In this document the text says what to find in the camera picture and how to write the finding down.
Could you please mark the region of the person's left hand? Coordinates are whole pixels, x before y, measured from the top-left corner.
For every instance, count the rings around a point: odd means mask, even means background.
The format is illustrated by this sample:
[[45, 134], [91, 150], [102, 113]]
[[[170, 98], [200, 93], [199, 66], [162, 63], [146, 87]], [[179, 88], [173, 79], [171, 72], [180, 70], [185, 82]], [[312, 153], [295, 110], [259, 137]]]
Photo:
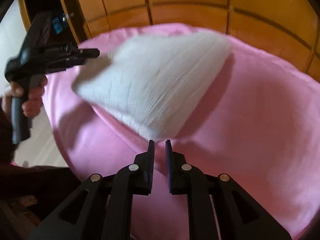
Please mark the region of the person's left hand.
[[[38, 87], [29, 90], [28, 100], [23, 103], [21, 109], [23, 114], [28, 118], [34, 118], [39, 115], [42, 107], [42, 96], [44, 87], [48, 79], [45, 76]], [[13, 98], [20, 98], [24, 94], [23, 88], [16, 82], [11, 82], [5, 89], [4, 95], [1, 97], [1, 107], [6, 118], [11, 120], [11, 101]]]

